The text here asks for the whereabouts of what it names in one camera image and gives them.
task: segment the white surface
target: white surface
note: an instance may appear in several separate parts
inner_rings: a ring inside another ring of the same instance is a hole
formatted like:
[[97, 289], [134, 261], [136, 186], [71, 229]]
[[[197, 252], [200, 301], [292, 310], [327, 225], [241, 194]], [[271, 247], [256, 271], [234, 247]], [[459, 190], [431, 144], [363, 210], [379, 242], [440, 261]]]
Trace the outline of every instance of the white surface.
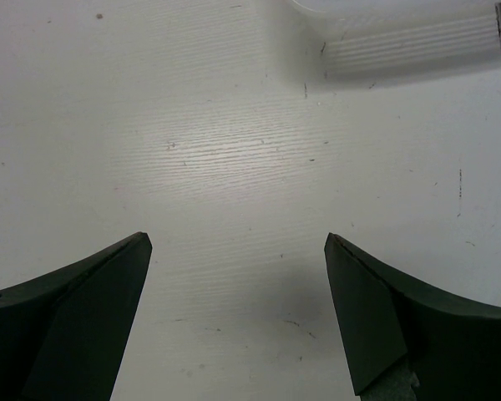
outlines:
[[329, 231], [501, 305], [501, 66], [319, 84], [290, 18], [0, 1], [0, 288], [154, 244], [113, 400], [354, 399]]

